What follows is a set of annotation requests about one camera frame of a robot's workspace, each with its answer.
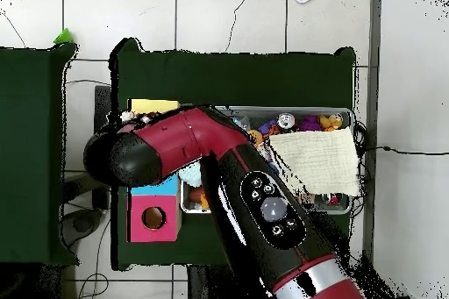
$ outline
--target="plastic bin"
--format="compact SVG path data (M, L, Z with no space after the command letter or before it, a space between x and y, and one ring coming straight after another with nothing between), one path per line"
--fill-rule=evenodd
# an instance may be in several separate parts
M296 120L301 119L306 115L335 115L339 114L343 118L343 124L341 129L349 127L353 133L353 113L347 108L317 108L317 107L251 107L251 106L239 106L239 107L217 107L221 112L229 117L249 117L251 128L259 129L268 120L276 119L282 112L291 113ZM181 181L181 208L186 213L199 213L208 214L209 210L197 210L194 209L193 203L189 200L189 192L191 187ZM328 214L338 215L346 214L353 204L351 196L343 195L339 205L328 206L320 195L315 196L316 205L314 210L326 211Z

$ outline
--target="yellow block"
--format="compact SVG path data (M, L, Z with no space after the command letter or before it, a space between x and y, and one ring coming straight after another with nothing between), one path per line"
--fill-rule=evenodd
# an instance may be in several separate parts
M150 99L132 99L131 110L136 113L159 112L164 113L168 110L175 110L179 107L177 101L150 100Z

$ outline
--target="white tile floor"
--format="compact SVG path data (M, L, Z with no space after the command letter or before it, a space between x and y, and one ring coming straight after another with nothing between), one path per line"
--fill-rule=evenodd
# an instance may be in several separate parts
M184 49L224 52L234 22L234 10L242 0L0 0L0 46L49 48L63 27L79 45L77 60L68 70L68 81L110 81L107 59L123 37L137 37L145 50ZM359 69L358 119L365 119L369 0L245 0L237 11L228 53L283 53L304 51L334 53L351 46ZM67 169L83 170L82 151L93 132L94 83L67 85ZM91 206L89 196L74 201ZM76 299L82 280L95 272L98 242L107 224L75 248L80 266L70 268L66 299ZM361 219L356 220L352 251L361 249ZM103 238L98 272L110 282L95 299L187 299L186 269L136 266L127 272L110 269L110 239ZM88 282L85 293L93 291ZM98 290L105 283L98 282Z

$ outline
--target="green table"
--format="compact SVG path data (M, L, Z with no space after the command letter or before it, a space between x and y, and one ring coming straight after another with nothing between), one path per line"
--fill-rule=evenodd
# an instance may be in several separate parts
M224 106L353 107L352 48L335 54L144 53L124 39L110 56L112 111L128 99L166 99ZM174 243L127 243L126 190L113 194L111 257L114 268L130 264L221 264L225 255L210 215L183 214ZM349 215L334 216L347 235Z
M75 264L60 240L63 93L75 44L0 48L0 262Z

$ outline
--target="black cable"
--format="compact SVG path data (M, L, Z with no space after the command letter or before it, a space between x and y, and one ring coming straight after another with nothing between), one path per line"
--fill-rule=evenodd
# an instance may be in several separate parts
M22 39L22 36L20 36L20 34L18 34L18 30L16 29L16 27L14 26L14 24L10 21L10 19L8 18L8 16L6 15L6 13L5 13L4 11L0 11L0 15L3 15L3 16L6 18L6 20L7 20L8 22L10 22L10 25L11 25L12 29L14 30L14 32L15 32L15 33L18 35L18 37L20 38L20 41L22 41L22 44L24 44L24 48L26 48L24 39Z
M91 275L86 279L86 281L82 284L82 288L81 288L81 290L80 290L80 294L78 295L78 299L89 298L89 297L90 297L90 299L94 299L96 296L101 295L102 293L104 293L104 292L107 290L107 288L109 287L109 281L108 281L108 278L107 278L104 274L99 274L99 273L98 273L98 261L99 261L99 258L100 258L100 248L101 248L101 245L102 245L102 241L103 241L104 234L106 233L106 229L108 228L109 224L110 224L110 220L109 220L108 223L105 225L105 227L104 227L104 229L103 229L102 236L101 236L101 238L100 238L100 242L98 243L98 250L97 250L97 252L96 252L96 270L95 270L95 273L94 273L94 274L91 274ZM97 293L97 292L96 292L96 289L97 289L97 286L98 286L98 280L96 279L96 280L95 280L95 286L94 286L94 294L91 294L91 295L83 295L83 296L82 296L82 291L83 291L83 289L84 289L84 286L86 285L86 282L88 282L89 278L92 277L92 276L95 276L95 277L97 277L97 276L102 276L102 277L104 278L104 280L106 281L106 288L105 288L102 292Z
M70 205L70 206L75 206L76 208L83 209L83 210L95 210L93 208L86 208L85 206L77 205L76 203L66 203L66 204Z
M106 281L106 288L104 288L104 290L102 292L100 292L100 293L94 293L92 295L83 295L82 296L82 291L84 290L84 287L86 286L86 283L93 276L102 276L104 278L104 280ZM109 287L109 280L108 280L108 278L104 274L99 274L99 273L91 274L90 276L88 276L88 278L82 284L81 289L80 289L80 294L78 295L78 299L89 298L89 297L92 297L92 299L93 299L94 296L101 295L102 293L104 293L107 290L108 287Z
M101 82L101 81L96 81L96 80L73 80L73 81L68 81L66 82L66 84L69 83L74 83L74 82L94 82L94 83L99 83L101 85L106 85L106 86L110 86L110 83L106 83L106 82Z
M407 151L399 151L395 148L391 148L389 146L378 146L373 148L367 148L365 151L373 151L376 149L383 149L384 151L391 151L398 154L413 154L413 155L423 155L423 156L446 156L449 152L438 152L438 153L430 153L430 152L407 152Z
M237 21L237 10L240 9L240 6L243 5L244 2L245 2L245 0L243 0L243 1L240 3L240 5L237 6L237 9L234 10L234 23L232 23L231 33L229 34L228 46L226 47L226 50L224 50L224 52L227 52L228 49L229 49L229 45L231 44L232 31L234 30L235 22Z

